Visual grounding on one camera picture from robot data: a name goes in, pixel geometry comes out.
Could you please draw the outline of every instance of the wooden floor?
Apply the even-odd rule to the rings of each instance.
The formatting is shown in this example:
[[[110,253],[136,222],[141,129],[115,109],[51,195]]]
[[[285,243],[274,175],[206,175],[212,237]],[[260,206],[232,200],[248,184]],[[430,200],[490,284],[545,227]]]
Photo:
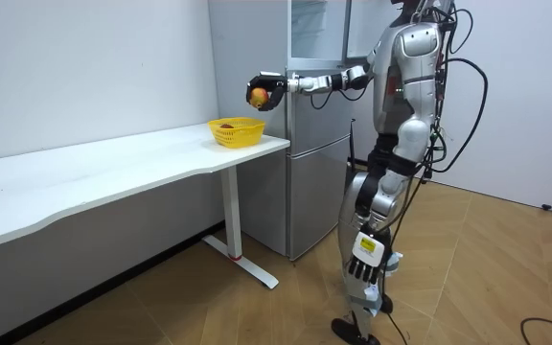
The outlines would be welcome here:
[[[20,344],[342,344],[330,330],[348,312],[335,232],[295,263],[243,245],[274,290],[199,243]],[[387,292],[409,344],[521,344],[522,318],[552,319],[550,213],[427,184],[395,246],[404,257]],[[382,344],[402,344],[384,315],[373,325]],[[527,330],[552,344],[552,326]]]

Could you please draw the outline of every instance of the white desk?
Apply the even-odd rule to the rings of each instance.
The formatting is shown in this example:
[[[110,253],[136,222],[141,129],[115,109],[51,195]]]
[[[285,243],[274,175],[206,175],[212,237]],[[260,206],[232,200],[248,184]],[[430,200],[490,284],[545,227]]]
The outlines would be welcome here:
[[[0,158],[0,243],[107,202],[221,171],[228,245],[204,240],[274,288],[278,281],[242,256],[236,165],[288,146],[264,135],[253,147],[227,149],[207,125],[196,125]]]

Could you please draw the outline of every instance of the yellow basket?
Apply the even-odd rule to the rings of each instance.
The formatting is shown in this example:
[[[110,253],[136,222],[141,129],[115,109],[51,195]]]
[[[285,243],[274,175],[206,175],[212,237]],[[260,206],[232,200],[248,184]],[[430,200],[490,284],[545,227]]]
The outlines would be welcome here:
[[[221,128],[229,125],[233,128]],[[228,118],[208,123],[217,142],[229,149],[238,149],[255,145],[264,133],[265,121],[251,118]]]

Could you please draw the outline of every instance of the robot finger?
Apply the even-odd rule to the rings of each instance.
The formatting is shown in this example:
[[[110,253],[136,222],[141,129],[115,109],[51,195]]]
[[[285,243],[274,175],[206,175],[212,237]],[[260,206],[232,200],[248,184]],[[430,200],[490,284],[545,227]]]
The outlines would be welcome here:
[[[283,96],[285,95],[285,88],[284,87],[276,87],[273,91],[269,99],[266,103],[264,103],[262,106],[259,107],[259,111],[269,111],[278,106],[280,101],[283,99]]]

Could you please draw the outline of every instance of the refrigerator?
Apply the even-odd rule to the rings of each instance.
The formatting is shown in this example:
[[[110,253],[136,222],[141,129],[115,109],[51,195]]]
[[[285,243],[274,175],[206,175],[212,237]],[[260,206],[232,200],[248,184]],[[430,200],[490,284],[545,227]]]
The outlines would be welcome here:
[[[295,73],[311,77],[334,70]],[[321,105],[327,94],[313,97]],[[285,116],[270,119],[265,131],[291,146],[239,167],[241,230],[292,260],[337,224],[350,148],[347,102],[334,93],[316,110],[309,96],[288,95]]]
[[[287,94],[279,106],[262,112],[246,102],[246,84],[260,71],[289,77],[338,72],[343,64],[347,4],[337,0],[208,2],[213,51],[206,54],[214,56],[218,116],[264,120],[264,134],[291,142],[287,150],[238,165],[241,230],[292,260],[337,223],[352,103],[335,92],[324,108],[315,110],[310,97]],[[326,97],[316,95],[314,103],[320,105]]]

